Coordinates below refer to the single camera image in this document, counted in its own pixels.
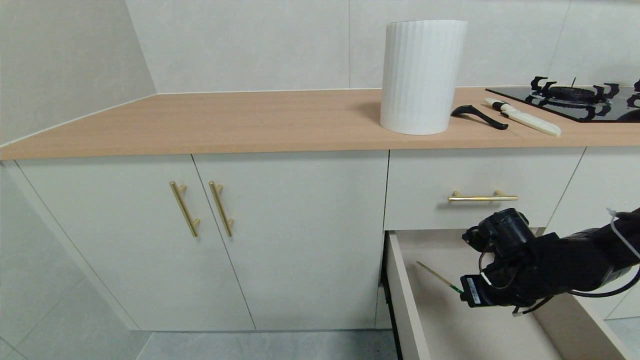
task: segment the white cylindrical vase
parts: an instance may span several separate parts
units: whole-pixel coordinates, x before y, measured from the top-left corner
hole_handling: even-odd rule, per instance
[[[380,110],[384,128],[411,135],[447,129],[466,32],[467,22],[460,20],[387,25]]]

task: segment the gas stove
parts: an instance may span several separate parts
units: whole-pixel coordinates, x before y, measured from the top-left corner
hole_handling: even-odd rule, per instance
[[[634,87],[615,83],[553,86],[536,76],[531,87],[488,88],[489,92],[533,105],[577,122],[640,122],[640,81]]]

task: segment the backsplash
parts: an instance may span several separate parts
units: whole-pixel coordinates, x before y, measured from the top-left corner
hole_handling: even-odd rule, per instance
[[[0,144],[156,92],[124,0],[3,1]]]
[[[613,0],[126,0],[160,93],[372,88],[385,26],[469,21],[459,86],[640,78],[640,3]]]

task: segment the brass bar handle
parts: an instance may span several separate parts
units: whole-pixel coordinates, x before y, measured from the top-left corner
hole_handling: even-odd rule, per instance
[[[504,195],[502,191],[496,190],[493,196],[462,196],[460,192],[455,190],[449,197],[449,201],[517,201],[516,195]]]
[[[220,201],[220,194],[222,193],[222,184],[216,186],[216,183],[213,181],[209,181],[209,188],[211,189],[211,193],[213,194],[213,199],[216,201],[216,207],[218,208],[218,212],[222,217],[222,223],[225,226],[225,230],[227,231],[227,236],[232,237],[233,233],[231,232],[231,227],[234,225],[234,219],[230,218],[227,220],[227,214],[225,213],[225,209],[222,207],[222,201]]]
[[[194,238],[197,238],[198,233],[196,232],[196,226],[198,226],[198,224],[200,223],[200,219],[197,218],[194,221],[191,221],[189,210],[187,210],[187,207],[184,205],[184,201],[180,196],[180,193],[182,193],[184,190],[187,190],[187,186],[183,184],[178,187],[175,184],[175,181],[170,182],[169,186],[171,186],[171,191],[173,191],[173,196],[175,196],[175,200],[178,202],[178,206],[180,206],[180,210],[184,215],[184,219],[187,220],[187,225],[189,226],[189,230],[191,230],[191,235],[193,235]]]

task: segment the kitchen counter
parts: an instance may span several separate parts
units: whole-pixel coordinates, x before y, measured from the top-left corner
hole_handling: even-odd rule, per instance
[[[640,124],[579,124],[520,102],[519,110],[558,125],[560,137],[502,118],[458,88],[453,107],[473,104],[509,124],[451,118],[444,133],[403,135],[380,126],[381,90],[160,94],[89,115],[0,148],[0,160],[217,152],[585,147],[640,145]]]

